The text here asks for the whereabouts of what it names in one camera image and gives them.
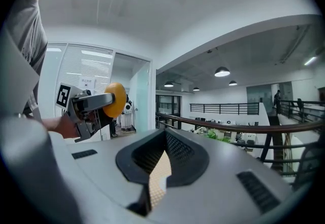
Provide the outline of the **green potted plant white pot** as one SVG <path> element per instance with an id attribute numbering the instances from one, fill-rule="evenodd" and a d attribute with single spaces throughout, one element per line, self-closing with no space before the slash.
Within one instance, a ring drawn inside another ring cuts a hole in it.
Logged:
<path id="1" fill-rule="evenodd" d="M 216 129 L 208 129 L 206 133 L 203 134 L 204 137 L 229 143 L 231 137 L 228 137 L 226 134 L 229 132 L 219 131 Z"/>

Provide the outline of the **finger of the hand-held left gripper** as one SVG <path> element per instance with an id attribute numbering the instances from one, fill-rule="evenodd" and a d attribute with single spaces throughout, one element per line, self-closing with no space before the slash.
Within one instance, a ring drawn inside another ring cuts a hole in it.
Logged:
<path id="1" fill-rule="evenodd" d="M 83 92 L 72 97 L 71 101 L 75 111 L 89 113 L 114 103 L 115 95 L 113 93 L 89 95 L 87 92 Z"/>

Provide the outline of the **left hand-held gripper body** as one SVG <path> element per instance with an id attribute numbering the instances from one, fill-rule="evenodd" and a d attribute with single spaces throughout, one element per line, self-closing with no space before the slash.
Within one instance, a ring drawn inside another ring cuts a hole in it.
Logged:
<path id="1" fill-rule="evenodd" d="M 104 113 L 103 108 L 89 113 L 78 113 L 75 111 L 71 99 L 83 92 L 92 95 L 88 89 L 82 90 L 75 86 L 62 83 L 59 85 L 55 101 L 56 106 L 64 109 L 71 121 L 76 124 L 79 138 L 75 142 L 90 139 L 97 131 L 109 125 L 112 121 L 112 118 Z"/>

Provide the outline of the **golden bread bun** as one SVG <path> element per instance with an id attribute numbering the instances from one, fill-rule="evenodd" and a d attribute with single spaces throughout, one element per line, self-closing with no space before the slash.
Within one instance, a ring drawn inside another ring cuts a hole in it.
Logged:
<path id="1" fill-rule="evenodd" d="M 121 83 L 114 82 L 109 84 L 105 93 L 114 95 L 114 101 L 103 108 L 104 113 L 111 118 L 117 118 L 124 110 L 126 104 L 126 91 Z"/>

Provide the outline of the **paper sheet on glass wall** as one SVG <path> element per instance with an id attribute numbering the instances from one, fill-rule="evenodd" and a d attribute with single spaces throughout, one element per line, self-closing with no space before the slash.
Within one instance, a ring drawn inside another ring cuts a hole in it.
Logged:
<path id="1" fill-rule="evenodd" d="M 94 90 L 95 77 L 79 76 L 78 88 L 82 90 Z"/>

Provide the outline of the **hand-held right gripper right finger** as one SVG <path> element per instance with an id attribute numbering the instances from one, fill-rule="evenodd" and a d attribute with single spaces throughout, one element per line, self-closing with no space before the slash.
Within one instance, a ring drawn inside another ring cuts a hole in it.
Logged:
<path id="1" fill-rule="evenodd" d="M 149 213 L 156 224 L 276 224 L 291 210 L 295 195 L 272 169 L 236 146 L 181 130 L 168 134 L 202 148 L 202 167 L 187 157 L 191 184 L 167 187 Z"/>

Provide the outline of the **person's left forearm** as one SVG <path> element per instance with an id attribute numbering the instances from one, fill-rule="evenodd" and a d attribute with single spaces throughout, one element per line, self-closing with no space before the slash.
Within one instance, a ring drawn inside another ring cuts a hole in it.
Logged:
<path id="1" fill-rule="evenodd" d="M 51 132 L 57 132 L 59 122 L 60 117 L 42 119 L 43 126 L 46 128 L 47 131 Z"/>

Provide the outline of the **black railing with wooden handrail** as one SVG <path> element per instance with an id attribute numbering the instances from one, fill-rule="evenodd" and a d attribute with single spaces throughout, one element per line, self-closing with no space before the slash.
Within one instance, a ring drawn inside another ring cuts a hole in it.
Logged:
<path id="1" fill-rule="evenodd" d="M 157 113 L 155 116 L 157 128 L 180 130 L 188 126 L 188 131 L 203 137 L 208 129 L 229 132 L 230 144 L 246 151 L 248 154 L 270 167 L 282 177 L 296 177 L 301 156 L 305 148 L 316 144 L 322 150 L 321 162 L 325 160 L 325 141 L 309 141 L 303 143 L 294 140 L 296 134 L 307 131 L 323 130 L 321 122 L 303 123 L 296 125 L 258 126 L 234 125 L 183 118 L 174 115 Z"/>

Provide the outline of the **yellow checked cloth round table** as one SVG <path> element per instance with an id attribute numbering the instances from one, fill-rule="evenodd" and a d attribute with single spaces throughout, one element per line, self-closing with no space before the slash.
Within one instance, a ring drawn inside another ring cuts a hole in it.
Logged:
<path id="1" fill-rule="evenodd" d="M 155 208 L 167 192 L 167 178 L 172 175 L 170 160 L 164 151 L 149 175 L 149 195 L 151 208 Z"/>

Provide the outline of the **distant black railing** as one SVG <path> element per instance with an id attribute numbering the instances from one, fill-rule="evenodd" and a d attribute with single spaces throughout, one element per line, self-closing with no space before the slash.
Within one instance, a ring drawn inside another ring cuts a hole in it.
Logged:
<path id="1" fill-rule="evenodd" d="M 190 104 L 190 112 L 259 115 L 259 103 Z"/>

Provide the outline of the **person's grey clothing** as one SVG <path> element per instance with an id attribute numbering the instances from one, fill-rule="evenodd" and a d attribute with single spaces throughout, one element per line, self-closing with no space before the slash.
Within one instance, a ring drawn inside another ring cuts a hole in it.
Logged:
<path id="1" fill-rule="evenodd" d="M 3 24 L 0 43 L 0 86 L 6 88 L 0 111 L 31 116 L 41 122 L 38 80 L 48 40 L 38 0 L 15 0 Z"/>

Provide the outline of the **black mesh office chair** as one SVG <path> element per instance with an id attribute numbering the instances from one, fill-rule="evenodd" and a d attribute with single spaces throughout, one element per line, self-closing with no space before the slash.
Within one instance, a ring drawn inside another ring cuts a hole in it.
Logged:
<path id="1" fill-rule="evenodd" d="M 296 178 L 292 185 L 294 191 L 311 183 L 320 166 L 322 150 L 316 144 L 309 145 L 302 153 Z"/>

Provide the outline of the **white pleated stand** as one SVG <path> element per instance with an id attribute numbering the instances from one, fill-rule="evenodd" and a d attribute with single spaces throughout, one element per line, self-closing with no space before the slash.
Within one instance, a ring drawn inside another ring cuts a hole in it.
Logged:
<path id="1" fill-rule="evenodd" d="M 131 131 L 132 128 L 132 114 L 122 113 L 121 115 L 121 129 L 123 131 Z"/>

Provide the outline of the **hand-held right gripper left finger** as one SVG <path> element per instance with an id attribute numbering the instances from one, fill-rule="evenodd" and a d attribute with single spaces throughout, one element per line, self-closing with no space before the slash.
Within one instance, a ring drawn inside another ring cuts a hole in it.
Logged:
<path id="1" fill-rule="evenodd" d="M 167 224 L 166 212 L 141 216 L 137 206 L 149 206 L 142 184 L 127 180 L 116 164 L 118 152 L 161 130 L 151 130 L 115 140 L 67 144 L 60 134 L 50 133 L 53 153 L 63 186 L 73 201 L 63 201 L 62 224 Z"/>

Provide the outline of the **person's left hand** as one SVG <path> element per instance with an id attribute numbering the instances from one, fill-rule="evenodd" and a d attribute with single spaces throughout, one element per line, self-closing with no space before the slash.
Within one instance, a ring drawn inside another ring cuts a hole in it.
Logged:
<path id="1" fill-rule="evenodd" d="M 76 124 L 67 114 L 54 119 L 53 131 L 62 135 L 64 139 L 79 137 Z"/>

